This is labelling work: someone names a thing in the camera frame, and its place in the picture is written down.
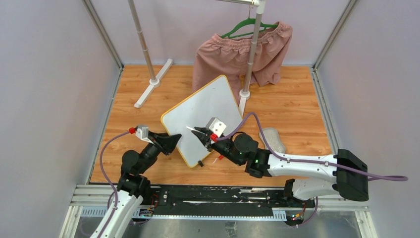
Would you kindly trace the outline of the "yellow framed whiteboard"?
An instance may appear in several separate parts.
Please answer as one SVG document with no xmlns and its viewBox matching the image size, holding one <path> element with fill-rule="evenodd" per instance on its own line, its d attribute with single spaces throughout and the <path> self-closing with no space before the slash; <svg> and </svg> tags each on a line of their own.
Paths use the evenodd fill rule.
<svg viewBox="0 0 420 238">
<path fill-rule="evenodd" d="M 227 77 L 220 75 L 180 103 L 163 113 L 160 121 L 168 134 L 181 134 L 176 148 L 186 165 L 198 165 L 210 153 L 187 127 L 204 127 L 211 118 L 226 125 L 225 134 L 231 133 L 242 121 L 242 115 Z"/>
</svg>

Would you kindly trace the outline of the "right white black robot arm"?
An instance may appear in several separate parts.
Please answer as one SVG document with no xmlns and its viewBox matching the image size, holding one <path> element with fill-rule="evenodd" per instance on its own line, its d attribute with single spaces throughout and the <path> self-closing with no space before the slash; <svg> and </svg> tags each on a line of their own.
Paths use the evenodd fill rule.
<svg viewBox="0 0 420 238">
<path fill-rule="evenodd" d="M 218 140 L 217 134 L 205 127 L 192 133 L 209 151 L 216 151 L 256 178 L 301 176 L 285 182 L 283 200 L 289 207 L 317 196 L 339 194 L 365 202 L 369 199 L 367 165 L 346 149 L 335 155 L 297 156 L 271 152 L 258 147 L 258 142 L 242 132 L 236 137 Z"/>
</svg>

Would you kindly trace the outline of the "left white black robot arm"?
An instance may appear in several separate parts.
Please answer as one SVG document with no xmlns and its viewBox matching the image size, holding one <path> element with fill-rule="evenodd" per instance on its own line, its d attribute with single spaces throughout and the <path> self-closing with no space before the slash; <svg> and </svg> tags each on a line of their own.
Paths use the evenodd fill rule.
<svg viewBox="0 0 420 238">
<path fill-rule="evenodd" d="M 170 155 L 182 137 L 181 134 L 149 132 L 146 138 L 150 141 L 140 153 L 128 150 L 123 154 L 121 176 L 117 185 L 114 185 L 103 167 L 103 153 L 111 142 L 125 135 L 134 134 L 135 129 L 132 127 L 110 139 L 100 152 L 100 168 L 111 186 L 112 193 L 109 207 L 91 234 L 92 238 L 122 237 L 137 207 L 148 204 L 152 198 L 151 182 L 143 174 L 157 161 L 159 154 Z"/>
</svg>

